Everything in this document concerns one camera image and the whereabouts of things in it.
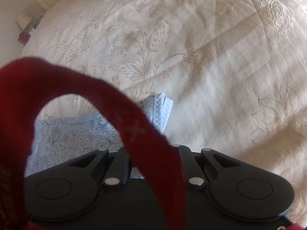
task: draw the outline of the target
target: red strap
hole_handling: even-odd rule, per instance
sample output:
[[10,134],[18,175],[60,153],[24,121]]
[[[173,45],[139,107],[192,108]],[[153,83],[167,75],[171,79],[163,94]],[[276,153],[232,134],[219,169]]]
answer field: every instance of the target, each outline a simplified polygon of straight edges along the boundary
[[288,228],[286,228],[285,230],[304,230],[303,228],[301,228],[298,224],[294,224],[292,226],[289,226]]
[[16,60],[0,70],[0,225],[7,230],[39,229],[27,225],[24,169],[37,114],[64,94],[87,98],[115,126],[156,193],[169,229],[182,229],[186,188],[176,151],[131,100],[106,82],[36,58]]

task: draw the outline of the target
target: lamp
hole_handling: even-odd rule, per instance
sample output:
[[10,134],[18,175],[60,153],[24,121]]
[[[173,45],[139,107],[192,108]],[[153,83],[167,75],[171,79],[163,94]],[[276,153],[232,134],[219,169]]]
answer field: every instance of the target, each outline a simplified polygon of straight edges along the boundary
[[18,25],[21,27],[21,29],[24,30],[28,26],[28,24],[32,21],[32,18],[25,14],[20,14],[17,16],[16,21]]

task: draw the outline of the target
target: silver pin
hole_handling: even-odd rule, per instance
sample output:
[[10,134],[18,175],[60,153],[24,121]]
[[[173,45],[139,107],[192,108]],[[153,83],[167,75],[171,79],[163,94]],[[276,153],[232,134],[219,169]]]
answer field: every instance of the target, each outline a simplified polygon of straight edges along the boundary
[[200,186],[204,184],[204,179],[200,177],[192,177],[189,179],[189,183],[192,185]]
[[116,177],[109,177],[104,180],[104,183],[110,186],[119,184],[119,179]]

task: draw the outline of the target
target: bed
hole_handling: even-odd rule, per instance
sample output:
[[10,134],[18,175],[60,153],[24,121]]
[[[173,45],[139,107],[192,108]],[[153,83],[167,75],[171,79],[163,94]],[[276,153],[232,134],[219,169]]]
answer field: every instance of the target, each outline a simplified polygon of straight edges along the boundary
[[[307,0],[57,0],[22,56],[174,101],[165,135],[279,174],[307,225]],[[95,111],[70,94],[38,119]]]

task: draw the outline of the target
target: folded fabric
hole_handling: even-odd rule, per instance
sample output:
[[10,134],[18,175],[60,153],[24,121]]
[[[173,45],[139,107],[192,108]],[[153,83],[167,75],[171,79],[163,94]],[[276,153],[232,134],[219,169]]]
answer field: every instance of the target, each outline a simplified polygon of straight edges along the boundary
[[[154,127],[163,133],[173,101],[164,93],[137,102]],[[35,122],[32,154],[25,176],[61,164],[96,149],[118,151],[123,146],[117,130],[98,111],[82,118],[54,118]]]

